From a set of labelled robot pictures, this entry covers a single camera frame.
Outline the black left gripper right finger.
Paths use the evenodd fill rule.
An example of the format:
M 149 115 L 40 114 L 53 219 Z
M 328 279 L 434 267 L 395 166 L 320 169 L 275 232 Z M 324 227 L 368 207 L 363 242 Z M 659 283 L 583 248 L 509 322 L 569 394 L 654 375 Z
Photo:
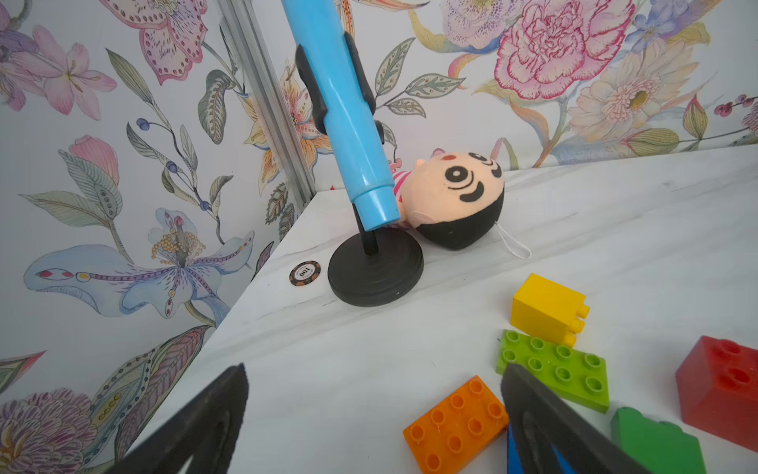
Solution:
M 631 456 L 574 412 L 558 395 L 521 365 L 510 365 L 501 394 L 524 467 L 531 470 L 527 435 L 540 432 L 576 473 L 645 473 Z

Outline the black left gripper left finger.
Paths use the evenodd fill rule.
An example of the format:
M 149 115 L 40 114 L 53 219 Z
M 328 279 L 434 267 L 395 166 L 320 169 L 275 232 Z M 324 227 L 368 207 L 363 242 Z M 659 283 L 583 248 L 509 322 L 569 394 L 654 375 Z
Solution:
M 110 472 L 226 473 L 248 396 L 244 365 L 228 367 Z

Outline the orange lego plate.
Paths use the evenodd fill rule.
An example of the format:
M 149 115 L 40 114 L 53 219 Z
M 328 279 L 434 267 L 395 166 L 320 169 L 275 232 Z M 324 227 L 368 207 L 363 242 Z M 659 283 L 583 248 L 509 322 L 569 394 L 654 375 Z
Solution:
M 477 375 L 403 430 L 422 473 L 458 473 L 507 430 L 503 402 Z

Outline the blue lego brick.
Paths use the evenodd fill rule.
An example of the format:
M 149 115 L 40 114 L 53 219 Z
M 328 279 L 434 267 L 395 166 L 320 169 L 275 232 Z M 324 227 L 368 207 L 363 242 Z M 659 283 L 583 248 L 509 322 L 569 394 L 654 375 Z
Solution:
M 527 435 L 528 452 L 533 458 L 533 467 L 527 470 L 519 455 L 519 444 L 515 440 L 513 428 L 507 430 L 507 472 L 508 473 L 560 473 L 575 474 L 576 470 L 570 466 L 566 458 L 560 454 L 554 444 L 551 444 L 544 434 Z

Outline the lime green flat lego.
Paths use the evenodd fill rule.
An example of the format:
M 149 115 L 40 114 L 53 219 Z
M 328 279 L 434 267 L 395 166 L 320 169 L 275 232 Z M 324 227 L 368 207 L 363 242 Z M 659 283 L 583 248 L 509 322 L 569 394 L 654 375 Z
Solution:
M 568 346 L 505 330 L 497 351 L 495 372 L 521 365 L 557 395 L 605 414 L 610 408 L 606 360 Z

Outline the yellow lego brick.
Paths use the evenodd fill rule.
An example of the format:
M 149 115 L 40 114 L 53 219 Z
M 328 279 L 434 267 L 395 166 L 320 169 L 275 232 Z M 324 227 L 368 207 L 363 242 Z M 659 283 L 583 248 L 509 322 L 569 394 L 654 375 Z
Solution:
M 513 296 L 510 323 L 529 336 L 573 348 L 590 312 L 585 300 L 582 293 L 532 274 Z

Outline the dark green lego brick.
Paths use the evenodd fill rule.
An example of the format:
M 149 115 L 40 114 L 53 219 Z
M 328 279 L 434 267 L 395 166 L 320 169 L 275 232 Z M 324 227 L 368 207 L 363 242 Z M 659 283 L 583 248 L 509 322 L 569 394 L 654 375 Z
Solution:
M 616 411 L 611 427 L 613 442 L 651 473 L 707 473 L 698 438 L 673 423 L 657 422 L 623 407 Z

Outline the red square lego brick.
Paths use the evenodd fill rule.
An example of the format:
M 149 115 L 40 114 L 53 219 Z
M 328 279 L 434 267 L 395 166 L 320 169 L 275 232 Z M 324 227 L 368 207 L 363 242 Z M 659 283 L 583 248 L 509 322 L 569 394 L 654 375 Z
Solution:
M 703 336 L 675 373 L 682 420 L 757 450 L 757 351 Z

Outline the black round stand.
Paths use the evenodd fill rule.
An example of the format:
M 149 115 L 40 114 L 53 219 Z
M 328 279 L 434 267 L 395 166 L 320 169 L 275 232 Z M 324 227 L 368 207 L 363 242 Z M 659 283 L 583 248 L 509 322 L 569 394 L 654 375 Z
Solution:
M 406 231 L 382 227 L 363 228 L 333 254 L 328 280 L 335 296 L 358 307 L 381 306 L 409 293 L 424 272 L 424 253 Z

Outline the plush doll head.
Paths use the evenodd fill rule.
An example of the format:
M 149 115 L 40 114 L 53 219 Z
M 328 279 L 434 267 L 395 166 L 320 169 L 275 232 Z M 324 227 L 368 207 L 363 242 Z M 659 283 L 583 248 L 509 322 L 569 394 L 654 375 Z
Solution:
M 503 168 L 476 152 L 435 152 L 412 170 L 393 165 L 394 195 L 401 219 L 395 226 L 414 230 L 449 250 L 463 250 L 495 229 L 507 251 L 519 259 L 531 250 L 499 224 L 505 202 Z

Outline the blue tube on stand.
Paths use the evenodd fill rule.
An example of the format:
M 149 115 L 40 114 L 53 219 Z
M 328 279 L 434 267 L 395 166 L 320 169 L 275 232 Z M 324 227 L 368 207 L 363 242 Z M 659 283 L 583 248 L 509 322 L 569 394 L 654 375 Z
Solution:
M 296 42 L 296 66 L 308 88 L 314 124 L 333 148 L 362 227 L 373 231 L 400 219 L 377 123 L 375 100 L 355 41 L 332 1 L 282 3 Z

